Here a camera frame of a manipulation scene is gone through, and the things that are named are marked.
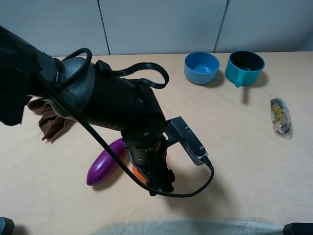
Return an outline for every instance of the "brown cloth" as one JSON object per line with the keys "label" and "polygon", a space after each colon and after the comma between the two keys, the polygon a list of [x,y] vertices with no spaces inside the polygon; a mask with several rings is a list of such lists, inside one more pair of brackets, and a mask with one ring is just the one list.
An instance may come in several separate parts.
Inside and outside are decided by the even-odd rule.
{"label": "brown cloth", "polygon": [[35,113],[43,113],[38,123],[44,134],[42,140],[54,142],[65,132],[65,126],[70,120],[57,116],[48,102],[36,99],[28,102],[27,106]]}

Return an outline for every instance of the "purple plastic eggplant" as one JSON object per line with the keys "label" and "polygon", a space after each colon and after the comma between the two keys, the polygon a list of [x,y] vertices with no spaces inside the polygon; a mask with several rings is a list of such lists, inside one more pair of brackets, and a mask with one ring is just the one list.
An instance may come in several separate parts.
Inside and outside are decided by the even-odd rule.
{"label": "purple plastic eggplant", "polygon": [[[110,144],[110,148],[122,159],[128,152],[122,139],[118,139]],[[94,186],[105,181],[117,168],[117,163],[114,159],[104,150],[99,157],[91,165],[87,174],[87,185]]]}

